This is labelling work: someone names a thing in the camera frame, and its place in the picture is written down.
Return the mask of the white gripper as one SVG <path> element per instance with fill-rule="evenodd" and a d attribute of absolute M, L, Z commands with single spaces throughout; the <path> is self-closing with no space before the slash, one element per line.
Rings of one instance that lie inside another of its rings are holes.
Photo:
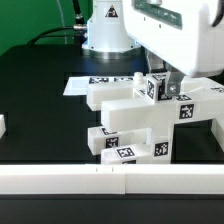
<path fill-rule="evenodd" d="M 167 73 L 167 96 L 180 93 L 184 74 L 208 77 L 224 71 L 224 0 L 122 0 L 122 4 L 128 35 L 148 49 L 149 72 L 162 72 L 163 60 L 179 70 Z"/>

